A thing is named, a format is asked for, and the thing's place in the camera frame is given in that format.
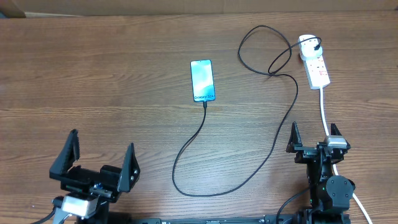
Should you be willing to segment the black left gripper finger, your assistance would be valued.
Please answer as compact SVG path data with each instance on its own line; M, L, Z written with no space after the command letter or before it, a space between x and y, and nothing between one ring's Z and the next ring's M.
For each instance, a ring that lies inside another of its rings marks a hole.
M70 131L64 147L58 157L50 167L50 175L63 175L68 172L73 163L80 158L80 143L78 138L78 130L73 129Z
M140 173L141 170L134 152L134 144L130 143L119 175L118 192L130 192L138 181Z

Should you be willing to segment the black Samsung Galaxy smartphone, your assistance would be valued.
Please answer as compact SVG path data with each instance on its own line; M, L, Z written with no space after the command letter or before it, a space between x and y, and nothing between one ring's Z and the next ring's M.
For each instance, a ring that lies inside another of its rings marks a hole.
M215 101L216 93L211 60L190 62L194 102Z

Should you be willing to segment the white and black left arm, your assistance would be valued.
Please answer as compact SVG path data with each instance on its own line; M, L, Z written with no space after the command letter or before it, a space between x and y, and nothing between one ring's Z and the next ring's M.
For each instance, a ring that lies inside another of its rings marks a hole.
M121 215L110 215L109 205L128 193L139 180L140 168L134 145L127 147L121 168L103 165L99 171L73 163L80 158L78 131L70 131L65 145L49 169L49 177L60 182L68 194L57 197L54 204L54 223L64 223L71 216L77 223L128 222Z

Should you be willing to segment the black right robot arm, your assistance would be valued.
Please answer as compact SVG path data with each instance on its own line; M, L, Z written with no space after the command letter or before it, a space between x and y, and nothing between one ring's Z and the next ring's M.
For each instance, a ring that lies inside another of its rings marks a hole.
M289 223L350 223L350 200L356 188L352 180L333 173L333 166L344 160L351 149L336 124L331 124L331 134L315 147L302 143L297 123L292 123L286 151L295 154L295 163L307 166L310 206L301 208Z

